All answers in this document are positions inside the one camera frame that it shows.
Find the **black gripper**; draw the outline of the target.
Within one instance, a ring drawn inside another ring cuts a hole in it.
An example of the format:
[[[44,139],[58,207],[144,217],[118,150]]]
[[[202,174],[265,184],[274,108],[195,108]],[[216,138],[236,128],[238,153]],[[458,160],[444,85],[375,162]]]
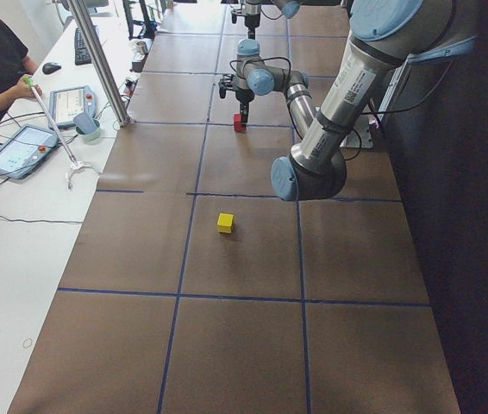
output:
[[[246,117],[246,124],[249,114],[249,103],[252,101],[252,91],[241,88],[234,74],[223,74],[218,81],[219,97],[224,99],[228,91],[232,91],[240,102],[240,114]]]
[[[236,24],[239,18],[243,18],[244,25],[248,29],[256,29],[260,26],[260,16],[260,4],[241,4],[231,9],[231,22]]]

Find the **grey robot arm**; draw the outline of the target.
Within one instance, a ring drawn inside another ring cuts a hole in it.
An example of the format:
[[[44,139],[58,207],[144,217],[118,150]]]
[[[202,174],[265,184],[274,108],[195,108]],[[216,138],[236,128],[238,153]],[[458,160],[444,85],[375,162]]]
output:
[[[272,188],[285,201],[326,199],[345,185],[340,145],[352,132],[386,74],[406,62],[449,61],[472,51],[477,1],[355,1],[340,71],[321,106],[313,104],[309,80],[287,66],[269,66],[255,39],[238,43],[234,71],[219,81],[219,94],[235,93],[234,126],[247,123],[249,104],[273,91],[285,96],[302,140],[271,169]]]
[[[271,8],[275,11],[275,15],[269,16],[268,19],[276,20],[279,16],[291,19],[305,3],[306,1],[298,0],[227,1],[227,5],[230,7],[230,21],[233,24],[242,22],[249,31],[253,31],[260,26],[265,8]]]

